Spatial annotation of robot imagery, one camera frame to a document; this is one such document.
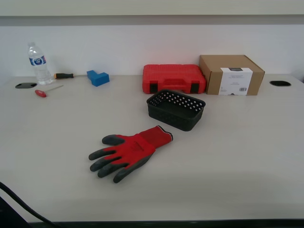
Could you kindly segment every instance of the blue plastic piece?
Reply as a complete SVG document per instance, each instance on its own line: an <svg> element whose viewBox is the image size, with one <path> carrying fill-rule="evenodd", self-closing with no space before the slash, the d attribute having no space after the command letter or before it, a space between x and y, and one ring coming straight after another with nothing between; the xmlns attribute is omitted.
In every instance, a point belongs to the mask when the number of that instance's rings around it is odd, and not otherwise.
<svg viewBox="0 0 304 228"><path fill-rule="evenodd" d="M90 70L87 71L86 73L87 73L87 77L91 80L92 85L96 87L110 81L109 75L105 72L101 74L97 74L95 71Z"/></svg>

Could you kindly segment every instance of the plastic water bottle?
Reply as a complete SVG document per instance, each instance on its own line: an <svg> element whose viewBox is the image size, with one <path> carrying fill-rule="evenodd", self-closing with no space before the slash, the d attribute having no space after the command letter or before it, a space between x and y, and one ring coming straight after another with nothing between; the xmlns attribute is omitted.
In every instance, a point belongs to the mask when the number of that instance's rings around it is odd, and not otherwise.
<svg viewBox="0 0 304 228"><path fill-rule="evenodd" d="M35 75L40 85L47 85L54 81L47 68L47 61L44 54L34 42L28 44L28 57L35 70Z"/></svg>

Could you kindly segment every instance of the bottle label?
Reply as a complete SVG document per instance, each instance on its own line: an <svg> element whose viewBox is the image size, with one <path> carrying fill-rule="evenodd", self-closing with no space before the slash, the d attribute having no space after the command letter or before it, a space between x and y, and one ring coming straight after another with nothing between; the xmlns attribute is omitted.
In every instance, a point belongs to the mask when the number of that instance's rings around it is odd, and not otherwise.
<svg viewBox="0 0 304 228"><path fill-rule="evenodd" d="M40 58L29 58L31 65L33 66L37 66L37 65L42 65L42 64L46 64L46 58L44 56L40 57Z"/></svg>

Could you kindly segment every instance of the black basket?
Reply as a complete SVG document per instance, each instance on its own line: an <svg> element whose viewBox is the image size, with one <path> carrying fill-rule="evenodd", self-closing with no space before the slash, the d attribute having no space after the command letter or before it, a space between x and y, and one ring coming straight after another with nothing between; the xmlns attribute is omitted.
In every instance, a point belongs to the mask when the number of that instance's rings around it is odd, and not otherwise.
<svg viewBox="0 0 304 228"><path fill-rule="evenodd" d="M171 90L161 90L147 100L149 116L182 131L191 131L203 114L205 102Z"/></svg>

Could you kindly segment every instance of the red toolbox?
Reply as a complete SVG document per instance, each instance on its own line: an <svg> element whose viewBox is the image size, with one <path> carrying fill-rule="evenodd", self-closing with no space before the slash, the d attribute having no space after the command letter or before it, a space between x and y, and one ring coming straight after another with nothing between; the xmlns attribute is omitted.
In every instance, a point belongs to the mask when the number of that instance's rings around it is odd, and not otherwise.
<svg viewBox="0 0 304 228"><path fill-rule="evenodd" d="M206 88L206 79L195 64L148 64L143 68L142 79L142 90L146 94L153 94L162 89L201 94Z"/></svg>

